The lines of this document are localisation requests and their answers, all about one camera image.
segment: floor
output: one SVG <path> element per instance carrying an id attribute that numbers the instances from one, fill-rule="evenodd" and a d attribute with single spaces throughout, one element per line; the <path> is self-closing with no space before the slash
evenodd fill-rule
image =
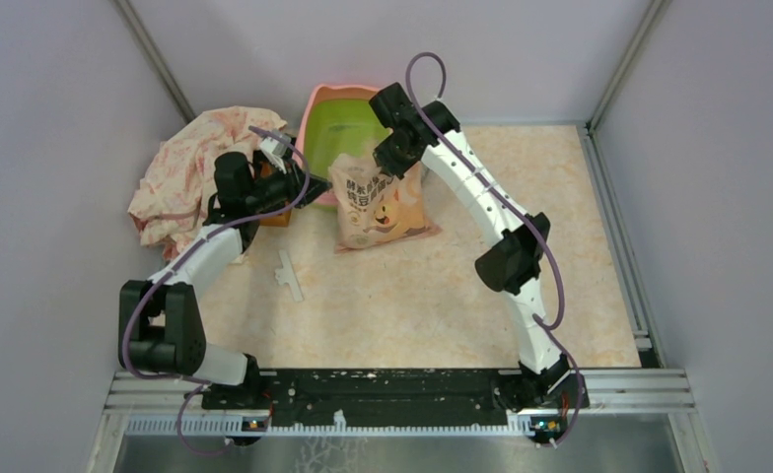
<path id="1" fill-rule="evenodd" d="M 552 223 L 549 245 L 567 294 L 555 332 L 582 367 L 638 367 L 639 358 L 574 126 L 465 127 L 498 181 Z M 441 180 L 423 184 L 425 239 L 334 253 L 336 213 L 297 211 L 288 228 L 261 228 L 246 262 L 232 264 L 201 300 L 211 343 L 268 368 L 491 368 L 517 364 L 505 300 L 478 279 L 479 228 Z M 289 252 L 305 300 L 278 286 Z M 557 309 L 543 260 L 547 312 Z"/>

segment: cable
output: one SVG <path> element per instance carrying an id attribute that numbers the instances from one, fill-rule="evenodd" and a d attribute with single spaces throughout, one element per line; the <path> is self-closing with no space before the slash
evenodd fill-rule
<path id="1" fill-rule="evenodd" d="M 183 404 L 180 406 L 180 410 L 177 411 L 177 436 L 180 438 L 180 441 L 183 443 L 186 448 L 188 448 L 193 453 L 203 455 L 203 456 L 217 456 L 223 453 L 226 450 L 226 446 L 220 450 L 215 450 L 212 452 L 197 450 L 190 446 L 188 442 L 183 437 L 183 431 L 181 427 L 181 420 L 183 417 L 183 411 L 185 411 L 186 407 L 189 405 L 189 399 L 191 399 L 193 396 L 201 392 L 203 388 L 210 383 L 210 381 L 206 379 L 198 379 L 196 377 L 192 376 L 180 376 L 180 375 L 174 375 L 174 374 L 168 374 L 168 373 L 160 373 L 160 374 L 144 374 L 134 368 L 133 364 L 131 363 L 131 331 L 132 327 L 137 323 L 137 321 L 140 319 L 140 315 L 143 312 L 143 308 L 148 304 L 148 302 L 151 300 L 151 298 L 154 296 L 154 294 L 157 292 L 158 289 L 160 289 L 164 284 L 166 284 L 167 281 L 172 277 L 172 275 L 175 273 L 176 270 L 180 269 L 183 264 L 189 260 L 189 258 L 192 257 L 192 254 L 194 254 L 198 248 L 204 245 L 207 241 L 209 241 L 214 236 L 220 234 L 221 232 L 224 232 L 228 229 L 231 229 L 233 227 L 246 224 L 249 222 L 253 222 L 256 220 L 266 219 L 268 217 L 275 217 L 277 215 L 284 214 L 285 212 L 293 209 L 297 204 L 300 203 L 300 201 L 303 200 L 303 198 L 306 195 L 306 191 L 308 190 L 309 183 L 311 182 L 311 170 L 309 169 L 309 163 L 308 160 L 306 160 L 306 157 L 303 156 L 303 154 L 298 150 L 296 147 L 294 147 L 289 141 L 284 140 L 282 137 L 276 135 L 273 132 L 262 130 L 261 128 L 257 128 L 255 126 L 250 126 L 248 128 L 250 131 L 255 133 L 256 135 L 262 137 L 262 138 L 273 138 L 274 140 L 278 141 L 279 143 L 282 143 L 288 149 L 290 149 L 294 154 L 300 157 L 303 163 L 303 171 L 306 175 L 305 181 L 303 182 L 303 188 L 300 190 L 300 193 L 297 194 L 297 197 L 288 205 L 282 207 L 279 210 L 268 212 L 266 214 L 257 214 L 257 215 L 251 215 L 248 217 L 243 217 L 241 219 L 233 220 L 230 223 L 227 223 L 225 225 L 222 225 L 221 227 L 213 230 L 209 233 L 209 235 L 206 238 L 202 238 L 195 243 L 192 244 L 178 259 L 175 261 L 175 264 L 172 267 L 172 271 L 166 273 L 162 278 L 157 280 L 151 288 L 149 288 L 148 291 L 143 295 L 142 299 L 140 299 L 139 304 L 134 308 L 134 311 L 131 313 L 131 318 L 128 319 L 128 324 L 125 326 L 125 331 L 122 333 L 122 347 L 121 347 L 121 355 L 122 355 L 122 362 L 125 364 L 125 369 L 128 370 L 131 374 L 133 374 L 135 377 L 138 377 L 140 379 L 164 379 L 164 378 L 179 378 L 179 379 L 185 379 L 187 381 L 191 382 L 197 382 L 199 385 L 196 387 L 193 391 L 191 391 L 187 396 L 186 399 L 183 401 Z"/>
<path id="2" fill-rule="evenodd" d="M 430 119 L 429 116 L 427 116 L 427 113 L 424 112 L 424 109 L 421 107 L 421 103 L 419 103 L 418 99 L 415 97 L 415 93 L 412 89 L 412 68 L 415 65 L 416 62 L 418 62 L 419 59 L 423 57 L 429 57 L 436 62 L 439 63 L 439 67 L 442 69 L 442 85 L 439 87 L 439 94 L 437 95 L 436 99 L 439 100 L 442 98 L 442 94 L 445 91 L 445 80 L 447 78 L 446 72 L 445 72 L 445 62 L 442 60 L 441 57 L 439 57 L 438 54 L 425 51 L 420 52 L 413 56 L 412 59 L 410 59 L 409 64 L 407 64 L 407 70 L 404 74 L 404 82 L 407 85 L 407 94 L 410 97 L 410 101 L 412 101 L 413 107 L 415 107 L 416 112 L 418 112 L 419 116 L 421 116 L 422 121 L 427 125 L 428 128 L 436 135 L 437 138 L 439 138 L 439 142 L 445 145 L 446 148 L 448 148 L 461 162 L 463 165 L 465 165 L 468 170 L 471 172 L 476 172 L 476 167 L 473 165 L 473 163 L 466 158 L 462 152 L 457 148 L 451 140 L 445 137 L 445 134 L 442 133 L 441 130 L 433 123 L 433 120 Z M 518 219 L 520 219 L 521 222 L 528 228 L 528 230 L 531 232 L 531 234 L 534 236 L 534 238 L 537 240 L 537 244 L 540 245 L 540 248 L 543 250 L 543 253 L 546 255 L 546 259 L 549 261 L 549 266 L 552 267 L 552 274 L 555 277 L 555 285 L 558 288 L 558 315 L 555 317 L 555 321 L 551 324 L 547 324 L 543 321 L 542 318 L 540 318 L 539 315 L 534 313 L 531 317 L 534 320 L 537 325 L 543 329 L 543 331 L 546 332 L 546 335 L 549 337 L 549 340 L 555 344 L 556 347 L 558 347 L 558 350 L 563 355 L 566 355 L 567 359 L 570 362 L 570 365 L 572 365 L 572 368 L 575 372 L 576 380 L 578 381 L 579 389 L 581 390 L 584 386 L 584 378 L 581 376 L 581 371 L 578 369 L 578 364 L 575 363 L 575 359 L 573 359 L 572 355 L 569 353 L 569 351 L 564 348 L 563 345 L 561 345 L 561 342 L 558 341 L 557 338 L 552 334 L 552 331 L 558 328 L 561 325 L 561 322 L 564 319 L 564 310 L 566 308 L 566 301 L 565 301 L 565 295 L 564 295 L 564 283 L 561 279 L 561 270 L 558 268 L 558 262 L 555 260 L 555 255 L 552 254 L 552 251 L 549 249 L 549 245 L 546 243 L 546 240 L 543 238 L 543 236 L 540 234 L 538 229 L 534 226 L 532 222 L 528 220 L 528 218 L 517 211 L 517 209 L 514 208 L 514 206 L 506 199 L 502 194 L 500 194 L 500 191 L 497 190 L 495 187 L 491 185 L 491 182 L 482 174 L 482 172 L 477 172 L 474 175 L 476 175 L 476 178 L 486 187 L 488 188 L 491 195 L 493 195 L 498 201 L 500 201 L 501 204 L 503 204 L 503 207 L 509 210 L 512 214 L 516 215 Z M 578 420 L 578 412 L 581 410 L 581 403 L 583 400 L 583 393 L 579 392 L 576 396 L 575 401 L 575 410 L 572 414 L 572 419 L 570 419 L 569 426 L 567 427 L 567 430 L 561 435 L 561 437 L 558 439 L 557 442 L 553 443 L 552 446 L 558 447 L 569 435 L 570 432 L 572 432 L 572 428 L 575 425 L 576 421 Z"/>

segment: gray wall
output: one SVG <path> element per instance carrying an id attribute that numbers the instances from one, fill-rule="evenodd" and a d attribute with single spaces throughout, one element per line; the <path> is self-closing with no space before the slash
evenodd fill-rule
<path id="1" fill-rule="evenodd" d="M 773 2 L 674 2 L 598 137 L 723 471 L 773 471 Z"/>
<path id="2" fill-rule="evenodd" d="M 272 107 L 292 123 L 323 82 L 403 82 L 420 50 L 449 66 L 466 122 L 590 117 L 648 0 L 137 0 L 196 112 Z M 434 64 L 419 64 L 432 98 Z"/>
<path id="3" fill-rule="evenodd" d="M 108 1 L 0 2 L 0 472 L 84 468 L 157 260 L 123 211 L 180 126 Z"/>

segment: cloth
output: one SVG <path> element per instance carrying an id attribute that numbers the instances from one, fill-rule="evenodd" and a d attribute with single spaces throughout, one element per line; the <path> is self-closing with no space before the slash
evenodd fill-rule
<path id="1" fill-rule="evenodd" d="M 140 243 L 163 244 L 165 259 L 177 257 L 207 217 L 207 202 L 216 192 L 215 159 L 231 151 L 251 159 L 261 139 L 247 128 L 275 130 L 285 124 L 274 111 L 231 106 L 201 113 L 161 143 L 128 206 Z"/>

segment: metal frame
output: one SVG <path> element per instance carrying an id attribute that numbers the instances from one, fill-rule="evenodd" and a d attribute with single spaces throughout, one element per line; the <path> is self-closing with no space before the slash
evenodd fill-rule
<path id="1" fill-rule="evenodd" d="M 145 29 L 130 0 L 111 0 L 116 6 L 129 31 L 140 47 L 147 62 L 157 73 L 169 97 L 186 122 L 195 116 L 188 99 L 180 89 L 174 74 L 163 55 Z M 628 318 L 640 353 L 653 353 L 660 366 L 666 358 L 658 345 L 656 325 L 639 276 L 630 239 L 622 222 L 610 173 L 599 150 L 597 131 L 615 98 L 638 60 L 653 28 L 662 18 L 670 0 L 651 0 L 642 22 L 630 41 L 622 59 L 608 83 L 593 117 L 586 123 L 576 124 L 585 160 L 590 172 L 593 189 L 604 221 L 607 240 L 619 276 L 619 284 L 628 308 Z M 674 444 L 686 472 L 716 472 L 717 462 L 707 442 L 697 415 L 694 398 L 682 369 L 629 369 L 583 370 L 587 379 L 592 407 L 582 415 L 643 415 L 668 414 Z M 156 435 L 174 425 L 176 412 L 183 401 L 183 394 L 195 385 L 185 381 L 145 381 L 117 372 L 105 402 L 99 431 L 94 442 L 88 471 L 107 473 L 114 470 L 121 443 L 126 433 L 130 435 Z M 521 415 L 554 414 L 555 411 L 529 410 Z M 258 419 L 267 411 L 216 411 L 211 413 L 200 407 L 200 399 L 193 399 L 186 410 L 187 433 L 205 435 L 210 432 L 220 436 L 227 429 L 228 421 Z M 453 431 L 452 435 L 511 435 L 519 433 L 517 425 L 505 426 L 494 432 L 482 430 Z M 343 433 L 355 436 L 370 435 L 367 431 L 349 430 L 344 425 L 324 429 L 273 429 L 265 435 L 278 436 L 337 436 Z M 441 435 L 443 432 L 395 432 L 397 435 Z"/>

